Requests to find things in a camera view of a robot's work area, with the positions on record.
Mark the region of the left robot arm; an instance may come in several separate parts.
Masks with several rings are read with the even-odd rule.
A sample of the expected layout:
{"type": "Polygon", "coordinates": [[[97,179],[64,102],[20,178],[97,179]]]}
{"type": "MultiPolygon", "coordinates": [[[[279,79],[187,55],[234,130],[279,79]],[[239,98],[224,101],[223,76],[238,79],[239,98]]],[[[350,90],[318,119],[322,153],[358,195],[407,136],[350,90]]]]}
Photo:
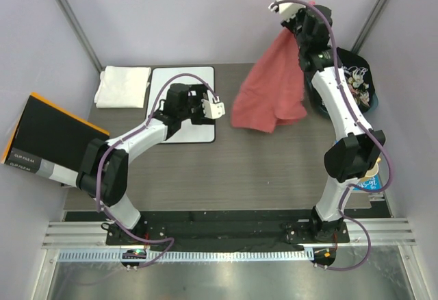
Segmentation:
{"type": "Polygon", "coordinates": [[[146,235],[144,217],[127,196],[129,165],[146,150],[172,138],[184,121],[213,125],[205,116],[209,102],[206,84],[171,84],[157,109],[134,129],[109,140],[88,143],[76,178],[76,187],[88,193],[108,216],[118,221],[122,236],[130,244],[141,243],[146,235]]]}

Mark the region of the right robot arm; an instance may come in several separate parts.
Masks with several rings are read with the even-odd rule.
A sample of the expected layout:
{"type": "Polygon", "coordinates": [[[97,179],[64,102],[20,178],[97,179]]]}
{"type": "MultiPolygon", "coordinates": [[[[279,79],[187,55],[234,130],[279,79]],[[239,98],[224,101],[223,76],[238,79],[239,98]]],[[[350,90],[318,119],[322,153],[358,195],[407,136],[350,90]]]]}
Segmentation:
{"type": "Polygon", "coordinates": [[[348,87],[331,31],[331,11],[309,3],[291,6],[292,15],[282,25],[296,39],[300,68],[310,77],[311,89],[321,98],[336,136],[324,155],[328,179],[309,224],[314,240],[328,242],[341,231],[350,191],[376,164],[386,138],[363,117],[348,87]]]}

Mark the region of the pink t shirt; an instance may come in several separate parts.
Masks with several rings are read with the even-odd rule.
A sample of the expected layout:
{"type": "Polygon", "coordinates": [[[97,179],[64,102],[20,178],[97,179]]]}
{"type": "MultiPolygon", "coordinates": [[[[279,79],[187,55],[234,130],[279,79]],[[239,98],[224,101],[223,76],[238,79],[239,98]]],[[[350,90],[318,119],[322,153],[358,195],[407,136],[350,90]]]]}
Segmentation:
{"type": "Polygon", "coordinates": [[[293,125],[307,115],[304,96],[298,45],[283,28],[240,86],[231,126],[271,134],[278,126],[293,125]]]}

